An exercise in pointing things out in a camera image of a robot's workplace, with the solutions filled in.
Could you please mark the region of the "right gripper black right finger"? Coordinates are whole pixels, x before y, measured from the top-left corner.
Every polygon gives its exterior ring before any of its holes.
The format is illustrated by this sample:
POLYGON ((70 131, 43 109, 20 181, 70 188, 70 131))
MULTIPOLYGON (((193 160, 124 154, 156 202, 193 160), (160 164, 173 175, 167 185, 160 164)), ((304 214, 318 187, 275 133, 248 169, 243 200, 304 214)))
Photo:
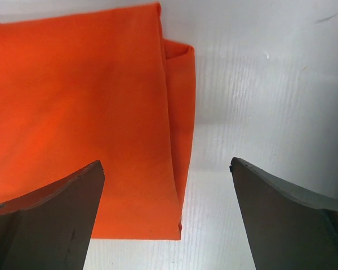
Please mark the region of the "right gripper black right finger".
POLYGON ((237 157, 230 172, 256 269, 338 269, 338 199, 237 157))

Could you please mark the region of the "orange t shirt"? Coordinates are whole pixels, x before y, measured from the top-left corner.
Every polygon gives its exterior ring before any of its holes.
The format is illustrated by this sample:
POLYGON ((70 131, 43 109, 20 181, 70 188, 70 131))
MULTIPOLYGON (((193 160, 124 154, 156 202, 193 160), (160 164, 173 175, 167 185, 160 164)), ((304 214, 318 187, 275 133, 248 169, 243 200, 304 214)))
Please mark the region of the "orange t shirt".
POLYGON ((92 237, 179 240, 195 84, 159 3, 0 23, 0 203, 99 160, 92 237))

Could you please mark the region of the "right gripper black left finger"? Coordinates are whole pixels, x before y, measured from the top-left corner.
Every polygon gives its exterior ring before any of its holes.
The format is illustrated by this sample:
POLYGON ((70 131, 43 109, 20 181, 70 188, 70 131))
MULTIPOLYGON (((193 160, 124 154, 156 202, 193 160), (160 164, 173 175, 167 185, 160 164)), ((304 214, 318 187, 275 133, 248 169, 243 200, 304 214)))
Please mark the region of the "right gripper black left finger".
POLYGON ((0 269, 83 269, 104 182, 96 160, 0 203, 0 269))

